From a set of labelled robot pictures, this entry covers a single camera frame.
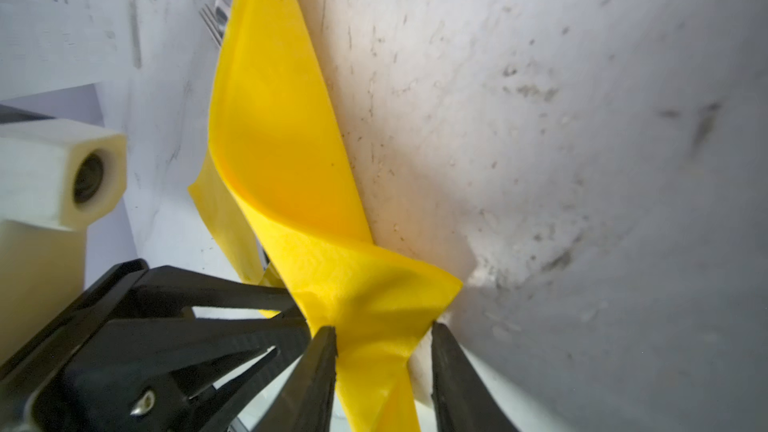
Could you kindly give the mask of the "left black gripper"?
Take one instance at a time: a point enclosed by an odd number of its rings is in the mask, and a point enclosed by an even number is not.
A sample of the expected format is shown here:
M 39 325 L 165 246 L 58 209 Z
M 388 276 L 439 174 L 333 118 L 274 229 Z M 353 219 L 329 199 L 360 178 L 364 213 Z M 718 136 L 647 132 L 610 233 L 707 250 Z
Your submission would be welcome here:
M 4 431 L 224 431 L 307 347 L 284 288 L 142 259 L 114 266 L 1 368 Z

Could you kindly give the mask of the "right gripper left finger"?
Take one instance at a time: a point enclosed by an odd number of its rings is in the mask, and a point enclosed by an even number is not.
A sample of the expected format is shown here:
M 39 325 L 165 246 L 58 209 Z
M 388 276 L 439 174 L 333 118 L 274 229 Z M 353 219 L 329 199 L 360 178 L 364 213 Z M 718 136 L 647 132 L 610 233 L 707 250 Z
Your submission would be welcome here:
M 336 331 L 322 327 L 255 426 L 257 432 L 328 432 L 336 383 Z

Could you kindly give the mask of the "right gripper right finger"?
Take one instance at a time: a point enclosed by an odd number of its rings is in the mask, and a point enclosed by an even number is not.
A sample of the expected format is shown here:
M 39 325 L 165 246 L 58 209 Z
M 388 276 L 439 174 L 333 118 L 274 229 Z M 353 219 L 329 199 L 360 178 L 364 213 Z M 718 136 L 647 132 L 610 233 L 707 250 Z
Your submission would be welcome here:
M 431 332 L 432 400 L 437 430 L 518 432 L 448 326 L 435 322 Z

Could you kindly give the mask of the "silver metal fork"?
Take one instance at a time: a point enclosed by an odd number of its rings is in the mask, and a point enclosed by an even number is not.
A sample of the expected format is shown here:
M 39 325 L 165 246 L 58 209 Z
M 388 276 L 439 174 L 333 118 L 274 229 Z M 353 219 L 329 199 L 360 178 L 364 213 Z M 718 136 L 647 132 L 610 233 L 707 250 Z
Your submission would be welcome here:
M 233 0 L 215 0 L 214 5 L 204 4 L 199 14 L 218 48 L 222 46 L 226 28 L 232 13 Z

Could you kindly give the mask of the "white perforated plastic basket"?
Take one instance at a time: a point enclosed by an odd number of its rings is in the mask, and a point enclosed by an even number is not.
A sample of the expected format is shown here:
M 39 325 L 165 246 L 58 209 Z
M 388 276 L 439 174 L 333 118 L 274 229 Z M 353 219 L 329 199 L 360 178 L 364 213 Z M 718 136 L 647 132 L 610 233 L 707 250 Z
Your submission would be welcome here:
M 119 79 L 140 64 L 136 0 L 1 0 L 4 100 Z

